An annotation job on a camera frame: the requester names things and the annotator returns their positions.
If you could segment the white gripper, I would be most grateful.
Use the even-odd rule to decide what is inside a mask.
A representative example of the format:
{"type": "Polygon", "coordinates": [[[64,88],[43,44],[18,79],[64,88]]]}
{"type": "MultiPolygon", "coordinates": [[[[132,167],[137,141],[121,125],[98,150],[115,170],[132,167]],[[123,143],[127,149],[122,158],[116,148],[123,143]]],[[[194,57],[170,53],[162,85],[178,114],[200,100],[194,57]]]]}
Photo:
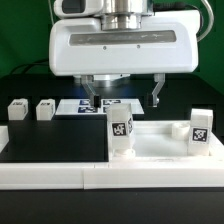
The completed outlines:
{"type": "Polygon", "coordinates": [[[192,72],[198,66],[199,27],[196,10],[145,16],[139,30],[104,31],[97,18],[60,20],[50,34],[50,69],[57,76],[84,75],[81,84],[95,108],[101,107],[101,96],[91,75],[155,74],[147,104],[156,107],[164,73],[192,72]]]}

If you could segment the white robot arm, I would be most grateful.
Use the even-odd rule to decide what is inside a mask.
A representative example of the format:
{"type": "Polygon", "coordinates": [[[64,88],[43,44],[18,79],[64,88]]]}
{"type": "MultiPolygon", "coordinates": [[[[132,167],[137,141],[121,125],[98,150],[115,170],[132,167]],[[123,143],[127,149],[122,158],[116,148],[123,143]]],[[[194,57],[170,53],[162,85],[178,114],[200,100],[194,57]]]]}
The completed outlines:
{"type": "Polygon", "coordinates": [[[54,12],[59,21],[50,33],[50,69],[80,78],[95,107],[95,80],[153,74],[157,94],[167,73],[198,65],[200,14],[184,2],[56,0],[54,12]]]}

